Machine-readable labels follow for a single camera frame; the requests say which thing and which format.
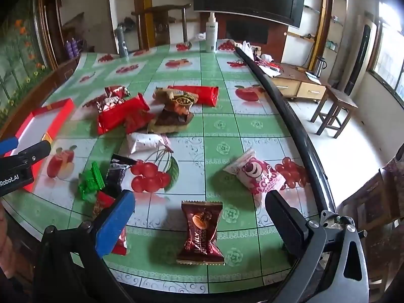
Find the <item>green candy wrapper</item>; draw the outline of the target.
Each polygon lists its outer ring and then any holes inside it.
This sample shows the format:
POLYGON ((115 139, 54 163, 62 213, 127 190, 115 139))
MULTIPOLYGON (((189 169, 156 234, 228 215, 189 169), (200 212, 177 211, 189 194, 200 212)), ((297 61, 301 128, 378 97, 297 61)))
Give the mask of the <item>green candy wrapper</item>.
POLYGON ((93 161, 91 167, 79 176, 78 192, 82 200, 88 203, 95 203, 97 193, 105 186, 103 176, 96 161, 93 161))

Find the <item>pink bear snack packet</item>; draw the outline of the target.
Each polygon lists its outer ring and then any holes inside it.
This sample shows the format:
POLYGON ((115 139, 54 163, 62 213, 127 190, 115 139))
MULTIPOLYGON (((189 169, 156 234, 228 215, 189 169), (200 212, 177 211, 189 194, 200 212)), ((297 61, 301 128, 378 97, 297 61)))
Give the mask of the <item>pink bear snack packet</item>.
POLYGON ((258 159, 252 148, 222 170, 236 176, 253 194, 254 198, 260 202, 261 207, 265 207, 268 192, 278 192, 286 184, 284 176, 269 163, 258 159))

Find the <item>black small snack packet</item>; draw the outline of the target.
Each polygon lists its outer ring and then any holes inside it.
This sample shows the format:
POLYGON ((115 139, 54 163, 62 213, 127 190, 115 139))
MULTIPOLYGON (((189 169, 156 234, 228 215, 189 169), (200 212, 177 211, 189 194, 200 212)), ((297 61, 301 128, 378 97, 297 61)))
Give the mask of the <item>black small snack packet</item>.
POLYGON ((129 157, 113 154, 104 180, 105 187, 102 189, 102 192, 113 198, 118 197, 122 191, 121 183, 126 171, 136 163, 136 160, 129 157))

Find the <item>large red snack bar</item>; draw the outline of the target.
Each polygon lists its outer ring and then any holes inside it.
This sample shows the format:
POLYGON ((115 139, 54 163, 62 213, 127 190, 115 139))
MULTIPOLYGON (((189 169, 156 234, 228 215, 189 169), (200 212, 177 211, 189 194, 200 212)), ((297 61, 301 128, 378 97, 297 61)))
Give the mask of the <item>large red snack bar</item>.
POLYGON ((97 134, 103 135, 110 130, 115 129, 125 123, 126 118, 132 113, 137 111, 148 112, 150 107, 146 100, 144 100, 141 93, 134 98, 124 100, 123 102, 107 102, 102 111, 99 112, 97 117, 97 134))

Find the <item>white dotted snack packet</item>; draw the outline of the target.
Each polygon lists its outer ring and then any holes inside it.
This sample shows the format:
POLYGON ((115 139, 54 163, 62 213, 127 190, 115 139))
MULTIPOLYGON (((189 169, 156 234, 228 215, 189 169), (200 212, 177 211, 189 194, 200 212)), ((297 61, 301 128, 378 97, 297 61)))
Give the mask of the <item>white dotted snack packet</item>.
POLYGON ((165 135, 133 132, 127 134, 126 139, 131 154, 156 150, 160 147, 172 151, 170 141, 165 135))

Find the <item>dark brown candy packet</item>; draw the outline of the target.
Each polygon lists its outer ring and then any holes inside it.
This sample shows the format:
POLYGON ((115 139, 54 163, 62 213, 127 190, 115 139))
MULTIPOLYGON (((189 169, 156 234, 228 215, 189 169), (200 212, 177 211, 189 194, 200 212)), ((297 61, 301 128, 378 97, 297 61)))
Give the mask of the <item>dark brown candy packet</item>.
POLYGON ((187 238, 177 255, 178 264, 224 265, 225 258, 216 243, 222 202, 182 201, 182 211, 187 238))

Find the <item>red white patterned packet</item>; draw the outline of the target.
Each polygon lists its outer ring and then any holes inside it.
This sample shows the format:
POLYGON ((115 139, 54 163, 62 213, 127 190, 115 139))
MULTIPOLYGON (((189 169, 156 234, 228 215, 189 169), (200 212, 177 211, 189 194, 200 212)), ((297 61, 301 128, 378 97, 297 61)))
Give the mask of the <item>red white patterned packet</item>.
POLYGON ((101 113, 124 103, 125 98, 130 96, 130 92, 125 86, 108 86, 104 90, 104 94, 87 102, 86 107, 96 107, 101 113))

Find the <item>brown gold snack bag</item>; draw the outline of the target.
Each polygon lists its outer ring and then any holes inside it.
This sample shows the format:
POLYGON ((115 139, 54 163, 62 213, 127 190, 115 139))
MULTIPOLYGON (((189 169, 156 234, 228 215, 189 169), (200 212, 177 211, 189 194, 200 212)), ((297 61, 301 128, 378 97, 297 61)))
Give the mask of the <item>brown gold snack bag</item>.
POLYGON ((198 101, 197 94, 173 88, 156 88, 153 98, 164 104, 164 108, 149 122, 149 133, 176 133, 187 128, 194 117, 191 108, 198 101))

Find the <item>long red snack packet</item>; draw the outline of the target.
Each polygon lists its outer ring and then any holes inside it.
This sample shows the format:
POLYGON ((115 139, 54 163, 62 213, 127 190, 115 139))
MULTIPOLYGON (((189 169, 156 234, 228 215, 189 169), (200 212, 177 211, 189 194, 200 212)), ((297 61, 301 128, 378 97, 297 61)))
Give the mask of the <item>long red snack packet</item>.
POLYGON ((216 107, 219 96, 219 87, 217 86, 168 86, 168 88, 197 94, 196 104, 216 107))

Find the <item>dark red jujube packet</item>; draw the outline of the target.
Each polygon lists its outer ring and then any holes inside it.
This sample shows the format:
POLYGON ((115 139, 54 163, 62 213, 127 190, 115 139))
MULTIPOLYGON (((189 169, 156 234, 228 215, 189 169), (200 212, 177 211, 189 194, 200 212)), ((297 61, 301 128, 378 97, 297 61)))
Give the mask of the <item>dark red jujube packet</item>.
POLYGON ((154 118, 154 114, 144 110, 132 111, 125 119, 125 133, 130 134, 145 128, 154 118))

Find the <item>red shallow tray box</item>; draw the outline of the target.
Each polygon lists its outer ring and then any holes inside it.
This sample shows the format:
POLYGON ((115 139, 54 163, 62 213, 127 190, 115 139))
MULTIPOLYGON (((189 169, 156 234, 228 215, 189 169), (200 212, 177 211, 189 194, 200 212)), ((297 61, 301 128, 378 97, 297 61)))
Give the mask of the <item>red shallow tray box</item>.
MULTIPOLYGON (((65 123, 73 108, 74 103, 72 99, 66 98, 32 111, 16 132, 15 137, 18 139, 18 147, 6 153, 6 157, 17 155, 20 151, 42 140, 47 140, 52 145, 58 131, 65 123)), ((34 181, 38 177, 40 168, 45 159, 46 157, 32 165, 34 181)), ((32 193, 34 190, 34 182, 21 189, 32 193)))

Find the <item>flower mural panel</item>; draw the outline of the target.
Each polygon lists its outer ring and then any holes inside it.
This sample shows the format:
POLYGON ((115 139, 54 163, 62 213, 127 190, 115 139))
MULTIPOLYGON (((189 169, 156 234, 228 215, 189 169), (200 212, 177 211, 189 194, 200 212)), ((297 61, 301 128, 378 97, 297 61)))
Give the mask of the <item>flower mural panel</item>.
POLYGON ((34 16, 33 0, 19 0, 1 23, 1 124, 49 74, 34 16))

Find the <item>green fruit tablecloth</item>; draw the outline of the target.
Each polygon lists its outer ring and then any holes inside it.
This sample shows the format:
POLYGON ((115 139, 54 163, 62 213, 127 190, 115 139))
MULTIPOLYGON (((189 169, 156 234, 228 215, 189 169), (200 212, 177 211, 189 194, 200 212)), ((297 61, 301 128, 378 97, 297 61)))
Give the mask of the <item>green fruit tablecloth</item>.
POLYGON ((140 165, 127 171, 122 186, 136 197, 127 223, 126 255, 105 260, 122 283, 177 293, 221 293, 282 281, 290 270, 283 242, 264 203, 225 172, 225 166, 249 149, 286 180, 281 193, 304 217, 317 215, 306 170, 294 140, 263 87, 233 52, 206 53, 203 43, 190 48, 161 46, 129 59, 88 53, 73 76, 49 98, 70 98, 75 110, 60 129, 32 192, 19 190, 2 199, 6 211, 35 238, 54 225, 78 226, 92 216, 93 205, 77 191, 80 174, 97 163, 106 172, 113 154, 140 165), (170 150, 132 153, 125 130, 99 135, 98 112, 87 103, 107 86, 122 85, 143 95, 151 112, 162 105, 156 88, 210 86, 219 89, 215 107, 194 106, 186 129, 171 133, 170 150), (186 238, 185 200, 220 201, 218 247, 224 265, 180 265, 186 238))

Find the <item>wooden stool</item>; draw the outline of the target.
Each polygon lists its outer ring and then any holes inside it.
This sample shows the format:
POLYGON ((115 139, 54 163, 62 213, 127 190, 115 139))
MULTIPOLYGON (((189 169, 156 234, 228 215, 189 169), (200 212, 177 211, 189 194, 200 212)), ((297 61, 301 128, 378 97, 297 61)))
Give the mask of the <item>wooden stool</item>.
POLYGON ((334 138, 336 139, 347 126, 351 117, 358 109, 355 102, 344 92, 341 92, 331 86, 326 86, 326 91, 314 112, 310 122, 314 123, 317 118, 321 119, 322 124, 316 132, 316 135, 321 135, 325 129, 335 130, 334 138), (332 106, 327 113, 322 113, 322 107, 330 100, 332 106), (345 119, 341 122, 338 116, 342 110, 346 110, 347 114, 345 119))

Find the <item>grey flashlight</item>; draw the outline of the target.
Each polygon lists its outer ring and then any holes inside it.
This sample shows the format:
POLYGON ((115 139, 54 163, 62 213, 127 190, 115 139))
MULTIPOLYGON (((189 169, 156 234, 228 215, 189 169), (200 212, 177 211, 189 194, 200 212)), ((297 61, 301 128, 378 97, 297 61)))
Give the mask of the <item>grey flashlight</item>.
POLYGON ((128 48, 126 45, 125 41, 125 35, 124 35, 124 27, 122 25, 118 25, 117 28, 114 31, 115 37, 118 42, 118 53, 121 58, 128 58, 129 57, 129 52, 128 48))

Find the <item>wooden tv cabinet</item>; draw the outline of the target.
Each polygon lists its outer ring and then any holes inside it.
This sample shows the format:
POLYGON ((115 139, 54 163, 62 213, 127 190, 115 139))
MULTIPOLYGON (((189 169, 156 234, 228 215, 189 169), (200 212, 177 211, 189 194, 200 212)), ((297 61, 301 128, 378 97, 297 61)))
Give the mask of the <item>wooden tv cabinet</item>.
POLYGON ((309 79, 306 69, 288 64, 279 64, 280 75, 272 78, 272 82, 285 98, 309 99, 320 101, 326 92, 326 86, 309 79))

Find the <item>electric kettle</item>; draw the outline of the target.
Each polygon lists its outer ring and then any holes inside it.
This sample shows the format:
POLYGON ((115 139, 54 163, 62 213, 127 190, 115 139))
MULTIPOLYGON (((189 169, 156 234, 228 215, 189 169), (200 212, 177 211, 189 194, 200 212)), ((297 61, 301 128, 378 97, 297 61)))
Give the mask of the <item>electric kettle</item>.
POLYGON ((323 56, 317 56, 314 64, 313 74, 319 78, 324 69, 327 68, 327 61, 323 56))

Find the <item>white plastic bag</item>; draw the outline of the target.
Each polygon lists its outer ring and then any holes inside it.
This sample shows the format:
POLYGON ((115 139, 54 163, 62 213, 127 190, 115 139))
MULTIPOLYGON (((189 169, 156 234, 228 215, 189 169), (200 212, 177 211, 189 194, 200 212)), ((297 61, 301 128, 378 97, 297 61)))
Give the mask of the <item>white plastic bag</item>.
POLYGON ((235 46, 241 49, 252 60, 259 60, 262 54, 260 46, 252 45, 250 42, 244 41, 243 43, 235 43, 235 46))

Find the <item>standing air conditioner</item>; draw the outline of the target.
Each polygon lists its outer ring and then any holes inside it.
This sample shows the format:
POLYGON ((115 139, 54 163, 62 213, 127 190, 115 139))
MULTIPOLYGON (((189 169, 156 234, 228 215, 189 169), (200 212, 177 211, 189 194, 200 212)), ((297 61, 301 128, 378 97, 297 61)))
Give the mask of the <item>standing air conditioner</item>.
POLYGON ((366 15, 358 16, 358 26, 350 46, 340 84, 345 94, 355 96, 368 67, 377 34, 377 25, 366 15))

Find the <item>white spray bottle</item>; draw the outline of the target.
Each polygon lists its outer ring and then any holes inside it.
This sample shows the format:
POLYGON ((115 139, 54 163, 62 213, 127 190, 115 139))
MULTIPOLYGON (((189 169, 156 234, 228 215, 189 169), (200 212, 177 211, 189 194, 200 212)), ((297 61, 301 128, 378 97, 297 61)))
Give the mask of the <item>white spray bottle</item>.
POLYGON ((206 51, 216 53, 218 39, 218 22, 214 12, 211 12, 206 23, 206 51))

